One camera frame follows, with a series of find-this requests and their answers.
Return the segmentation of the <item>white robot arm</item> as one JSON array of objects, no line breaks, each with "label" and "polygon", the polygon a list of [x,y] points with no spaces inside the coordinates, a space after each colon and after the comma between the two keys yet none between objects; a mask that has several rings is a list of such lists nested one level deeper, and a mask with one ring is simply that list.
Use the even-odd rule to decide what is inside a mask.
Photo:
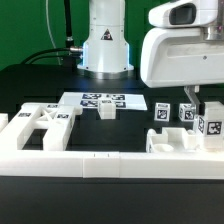
[{"label": "white robot arm", "polygon": [[[124,0],[90,0],[89,6],[89,37],[78,67],[98,79],[131,70]],[[170,0],[151,9],[148,21],[153,28],[142,45],[142,81],[150,88],[183,86],[198,106],[198,86],[224,83],[224,0]]]}]

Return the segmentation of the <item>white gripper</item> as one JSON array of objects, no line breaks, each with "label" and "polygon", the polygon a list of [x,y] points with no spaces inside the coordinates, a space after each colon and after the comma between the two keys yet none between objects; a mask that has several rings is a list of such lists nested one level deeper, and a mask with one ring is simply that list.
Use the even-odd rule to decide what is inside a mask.
[{"label": "white gripper", "polygon": [[170,0],[149,11],[140,75],[151,88],[185,86],[195,114],[198,85],[224,82],[224,0]]}]

